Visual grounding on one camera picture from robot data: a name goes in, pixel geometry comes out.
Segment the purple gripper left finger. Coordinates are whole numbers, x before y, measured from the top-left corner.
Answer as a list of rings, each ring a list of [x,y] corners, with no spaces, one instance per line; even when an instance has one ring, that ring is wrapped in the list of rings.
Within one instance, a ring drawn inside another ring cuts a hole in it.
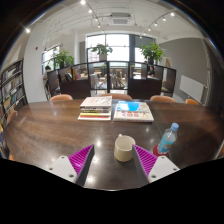
[[[47,171],[84,186],[94,154],[94,145],[89,145],[70,156],[61,155],[47,168]]]

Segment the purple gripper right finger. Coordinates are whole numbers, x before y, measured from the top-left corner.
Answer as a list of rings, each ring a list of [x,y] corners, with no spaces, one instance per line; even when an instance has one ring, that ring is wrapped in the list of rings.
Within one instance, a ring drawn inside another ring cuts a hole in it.
[[[138,145],[132,145],[132,155],[142,185],[179,171],[179,168],[166,156],[157,157]]]

